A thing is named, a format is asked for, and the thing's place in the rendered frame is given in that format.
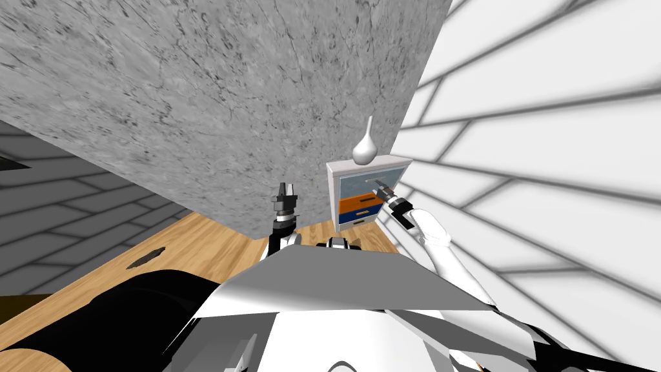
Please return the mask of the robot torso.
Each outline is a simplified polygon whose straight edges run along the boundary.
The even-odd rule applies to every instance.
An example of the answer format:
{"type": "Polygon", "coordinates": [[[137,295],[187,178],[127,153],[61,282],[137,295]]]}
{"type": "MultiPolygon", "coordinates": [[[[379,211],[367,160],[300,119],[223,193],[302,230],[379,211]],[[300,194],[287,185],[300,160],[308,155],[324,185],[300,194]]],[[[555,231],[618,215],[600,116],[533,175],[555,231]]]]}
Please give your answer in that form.
{"type": "Polygon", "coordinates": [[[386,311],[484,309],[401,254],[291,245],[221,284],[197,315],[276,314],[248,372],[477,372],[386,311]]]}

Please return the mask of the grey-blue drawer front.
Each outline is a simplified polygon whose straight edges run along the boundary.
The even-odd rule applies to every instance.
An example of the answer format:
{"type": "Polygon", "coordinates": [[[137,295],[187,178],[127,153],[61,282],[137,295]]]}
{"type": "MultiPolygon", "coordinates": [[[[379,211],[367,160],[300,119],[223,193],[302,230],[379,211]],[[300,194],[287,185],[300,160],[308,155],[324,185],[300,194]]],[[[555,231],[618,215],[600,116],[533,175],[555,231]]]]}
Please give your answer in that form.
{"type": "Polygon", "coordinates": [[[406,167],[394,167],[391,169],[376,170],[368,173],[342,176],[339,178],[338,199],[350,198],[352,196],[373,192],[374,189],[377,189],[380,186],[380,183],[385,184],[386,186],[393,189],[403,176],[405,170],[406,167]],[[373,178],[382,179],[379,183],[364,182],[364,180],[373,178]]]}

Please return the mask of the white drawer cabinet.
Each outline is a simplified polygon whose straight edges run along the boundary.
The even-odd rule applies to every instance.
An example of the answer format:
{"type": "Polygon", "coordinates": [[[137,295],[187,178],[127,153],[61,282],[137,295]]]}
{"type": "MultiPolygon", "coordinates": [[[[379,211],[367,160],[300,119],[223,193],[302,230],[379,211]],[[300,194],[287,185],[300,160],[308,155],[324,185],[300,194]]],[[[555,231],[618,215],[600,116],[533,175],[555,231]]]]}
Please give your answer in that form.
{"type": "Polygon", "coordinates": [[[339,196],[339,178],[352,174],[368,173],[371,171],[378,171],[382,169],[391,169],[394,167],[406,167],[412,163],[409,158],[403,158],[393,155],[376,156],[372,162],[366,166],[360,166],[354,163],[353,160],[332,161],[327,163],[327,174],[329,179],[329,198],[330,210],[332,214],[332,221],[334,223],[335,231],[338,229],[338,196],[339,196]]]}

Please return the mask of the white drawer front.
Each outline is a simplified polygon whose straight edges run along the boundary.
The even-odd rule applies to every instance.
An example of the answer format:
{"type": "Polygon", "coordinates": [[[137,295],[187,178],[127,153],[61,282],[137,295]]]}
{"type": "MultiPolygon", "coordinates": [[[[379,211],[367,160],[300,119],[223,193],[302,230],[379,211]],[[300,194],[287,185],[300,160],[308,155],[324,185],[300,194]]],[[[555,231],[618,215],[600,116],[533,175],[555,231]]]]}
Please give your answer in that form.
{"type": "Polygon", "coordinates": [[[354,221],[356,221],[356,220],[354,220],[354,221],[350,221],[350,222],[341,223],[341,224],[338,225],[338,229],[337,229],[336,231],[337,231],[337,232],[346,231],[346,230],[349,230],[349,229],[353,229],[353,228],[355,228],[355,227],[358,227],[359,225],[365,225],[365,224],[368,224],[368,223],[374,222],[374,221],[376,220],[376,217],[377,217],[376,215],[371,215],[371,216],[368,216],[368,217],[365,217],[365,218],[359,218],[359,219],[357,219],[357,220],[365,219],[365,221],[364,221],[363,223],[361,223],[361,224],[356,224],[356,225],[354,225],[354,224],[352,223],[352,222],[354,222],[354,221]]]}

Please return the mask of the blue drawer front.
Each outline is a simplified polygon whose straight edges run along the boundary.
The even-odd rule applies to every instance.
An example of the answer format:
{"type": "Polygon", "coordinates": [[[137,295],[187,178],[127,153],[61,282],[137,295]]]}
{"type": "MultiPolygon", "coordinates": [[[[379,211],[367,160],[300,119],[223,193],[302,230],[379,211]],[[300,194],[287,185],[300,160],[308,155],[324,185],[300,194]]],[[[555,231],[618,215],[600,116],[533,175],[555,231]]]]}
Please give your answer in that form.
{"type": "Polygon", "coordinates": [[[379,211],[381,210],[382,206],[383,206],[383,204],[380,203],[380,204],[373,205],[373,206],[370,206],[370,207],[364,207],[364,208],[361,208],[361,209],[356,209],[354,211],[341,213],[338,216],[338,223],[341,224],[341,223],[345,223],[345,222],[350,222],[350,221],[357,220],[359,218],[365,218],[365,217],[368,217],[368,216],[371,216],[371,215],[378,214],[379,211]],[[359,216],[355,215],[356,212],[364,211],[365,209],[370,210],[370,213],[359,215],[359,216]]]}

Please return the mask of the orange drawer front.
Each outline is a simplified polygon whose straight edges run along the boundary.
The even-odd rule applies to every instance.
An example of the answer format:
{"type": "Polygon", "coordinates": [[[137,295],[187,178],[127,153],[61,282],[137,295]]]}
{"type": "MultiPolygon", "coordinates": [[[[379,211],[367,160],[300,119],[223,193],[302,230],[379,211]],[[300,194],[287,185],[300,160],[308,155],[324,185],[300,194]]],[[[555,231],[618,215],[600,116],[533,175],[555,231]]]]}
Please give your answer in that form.
{"type": "Polygon", "coordinates": [[[375,193],[373,193],[373,192],[370,192],[370,193],[367,193],[367,194],[352,196],[350,198],[343,198],[343,199],[340,199],[339,202],[338,202],[338,213],[341,214],[341,213],[344,213],[344,212],[350,212],[350,211],[354,211],[356,209],[361,209],[361,208],[364,208],[364,207],[370,207],[370,206],[377,205],[377,204],[380,204],[380,203],[383,203],[383,201],[381,199],[379,199],[379,197],[377,197],[377,195],[375,195],[375,193]],[[371,201],[367,201],[365,203],[359,203],[359,199],[368,198],[370,196],[375,196],[376,199],[371,200],[371,201]]]}

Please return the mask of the white bulb vase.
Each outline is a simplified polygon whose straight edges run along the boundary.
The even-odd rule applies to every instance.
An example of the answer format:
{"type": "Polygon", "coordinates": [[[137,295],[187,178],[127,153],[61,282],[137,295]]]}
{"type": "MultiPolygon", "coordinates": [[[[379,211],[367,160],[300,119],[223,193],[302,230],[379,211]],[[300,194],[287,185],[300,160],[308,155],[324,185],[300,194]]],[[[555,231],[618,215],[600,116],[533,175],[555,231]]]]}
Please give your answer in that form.
{"type": "Polygon", "coordinates": [[[365,135],[352,150],[352,160],[355,164],[366,166],[374,160],[378,149],[371,136],[373,116],[369,116],[365,135]]]}

